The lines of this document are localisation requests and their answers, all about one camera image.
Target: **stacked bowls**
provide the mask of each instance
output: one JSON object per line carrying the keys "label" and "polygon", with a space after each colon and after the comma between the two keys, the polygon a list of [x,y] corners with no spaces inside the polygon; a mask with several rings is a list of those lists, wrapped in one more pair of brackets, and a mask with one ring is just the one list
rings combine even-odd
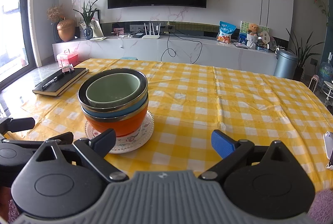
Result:
{"label": "stacked bowls", "polygon": [[117,137],[137,130],[148,108],[148,80],[139,71],[116,68],[95,74],[78,91],[82,111],[99,132],[112,128]]}

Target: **screw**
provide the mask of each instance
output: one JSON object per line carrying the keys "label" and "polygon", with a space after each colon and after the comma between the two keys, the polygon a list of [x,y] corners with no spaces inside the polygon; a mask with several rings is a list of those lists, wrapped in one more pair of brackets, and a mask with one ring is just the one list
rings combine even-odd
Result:
{"label": "screw", "polygon": [[115,171],[109,175],[110,179],[113,181],[121,181],[126,178],[126,174],[121,171]]}
{"label": "screw", "polygon": [[214,180],[217,178],[217,173],[215,171],[208,170],[201,174],[201,178],[204,180]]}

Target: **pink storage box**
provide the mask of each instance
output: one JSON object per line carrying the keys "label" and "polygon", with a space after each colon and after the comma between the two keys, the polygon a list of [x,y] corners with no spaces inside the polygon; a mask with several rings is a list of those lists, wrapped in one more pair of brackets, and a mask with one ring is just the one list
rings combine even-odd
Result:
{"label": "pink storage box", "polygon": [[69,49],[66,49],[63,53],[57,55],[57,61],[60,68],[68,66],[69,64],[76,66],[79,64],[79,54],[76,51],[69,52]]}

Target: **power cord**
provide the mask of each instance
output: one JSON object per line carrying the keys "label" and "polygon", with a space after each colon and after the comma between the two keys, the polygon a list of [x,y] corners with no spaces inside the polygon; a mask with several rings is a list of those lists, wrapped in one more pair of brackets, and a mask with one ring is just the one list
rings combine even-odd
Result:
{"label": "power cord", "polygon": [[199,40],[183,39],[183,38],[177,36],[176,34],[174,34],[174,35],[175,35],[176,37],[182,39],[182,40],[189,40],[189,41],[193,41],[193,42],[195,42],[195,43],[201,43],[200,53],[199,53],[198,57],[196,58],[195,62],[193,62],[192,64],[196,63],[196,61],[199,59],[199,57],[200,57],[200,55],[201,55],[201,51],[202,51],[202,49],[203,49],[203,43],[202,43],[201,41],[199,41]]}
{"label": "power cord", "polygon": [[[168,40],[166,41],[166,44],[167,44],[167,49],[163,52],[162,56],[161,56],[161,62],[162,62],[162,57],[164,55],[164,53],[167,51],[169,53],[169,56],[171,56],[172,58],[174,58],[176,56],[176,52],[172,49],[172,48],[169,48],[169,39],[170,39],[170,33],[169,33],[169,36],[168,36]],[[174,52],[174,55],[172,56],[169,52],[169,50],[172,50]]]}
{"label": "power cord", "polygon": [[[175,33],[173,33],[173,34],[174,34],[176,37],[180,38],[181,40],[189,40],[189,41],[193,41],[193,42],[195,42],[195,43],[201,43],[200,53],[199,53],[197,59],[196,59],[192,64],[196,63],[197,60],[199,59],[200,55],[201,55],[201,51],[202,51],[202,49],[203,49],[203,43],[202,43],[201,41],[199,41],[199,40],[183,39],[183,38],[177,36]],[[184,35],[186,35],[186,36],[200,36],[200,35],[187,35],[187,34],[184,34]],[[175,52],[172,48],[169,48],[169,45],[168,45],[168,43],[169,43],[169,38],[170,38],[170,32],[169,32],[168,40],[167,40],[167,42],[166,42],[166,44],[167,44],[167,49],[163,52],[163,54],[162,54],[162,56],[161,56],[161,61],[162,61],[162,57],[163,57],[163,55],[164,55],[164,53],[165,53],[166,51],[168,51],[169,56],[171,56],[172,58],[174,58],[174,57],[176,56],[176,52]],[[174,56],[172,56],[172,55],[170,54],[169,50],[172,50],[172,51],[174,52]]]}

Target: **wall switch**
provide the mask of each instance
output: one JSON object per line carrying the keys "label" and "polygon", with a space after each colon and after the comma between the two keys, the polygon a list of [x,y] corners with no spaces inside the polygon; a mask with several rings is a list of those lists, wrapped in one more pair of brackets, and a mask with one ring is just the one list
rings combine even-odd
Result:
{"label": "wall switch", "polygon": [[318,64],[318,60],[311,59],[311,60],[310,60],[310,64],[312,64],[312,65],[317,65],[317,64]]}

